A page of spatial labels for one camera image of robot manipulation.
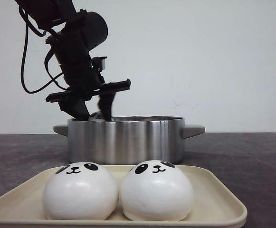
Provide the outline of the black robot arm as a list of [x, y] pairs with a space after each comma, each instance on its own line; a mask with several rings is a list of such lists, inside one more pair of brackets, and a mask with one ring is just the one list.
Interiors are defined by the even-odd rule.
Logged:
[[130, 89], [129, 79], [105, 83], [101, 76], [105, 57], [91, 58], [89, 51], [103, 43], [108, 36], [105, 20], [95, 12], [76, 11], [70, 0], [18, 0], [19, 13], [26, 23], [25, 30], [37, 36], [51, 35], [51, 46], [44, 65], [55, 56], [68, 88], [49, 94], [47, 102], [57, 102], [60, 110], [77, 120], [87, 121], [90, 114], [85, 102], [99, 95], [98, 107], [102, 118], [112, 119], [111, 107], [116, 92]]

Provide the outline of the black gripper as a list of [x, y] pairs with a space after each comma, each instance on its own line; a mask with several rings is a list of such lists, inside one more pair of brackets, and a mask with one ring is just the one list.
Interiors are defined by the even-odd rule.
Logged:
[[112, 103], [116, 92], [129, 90], [130, 79], [106, 83], [101, 72], [91, 68], [91, 60], [82, 64], [61, 64], [64, 80], [69, 88], [64, 92], [49, 94], [47, 102], [58, 102], [60, 110], [79, 121], [87, 121], [89, 112], [85, 101], [100, 95], [98, 107], [105, 121], [112, 120]]

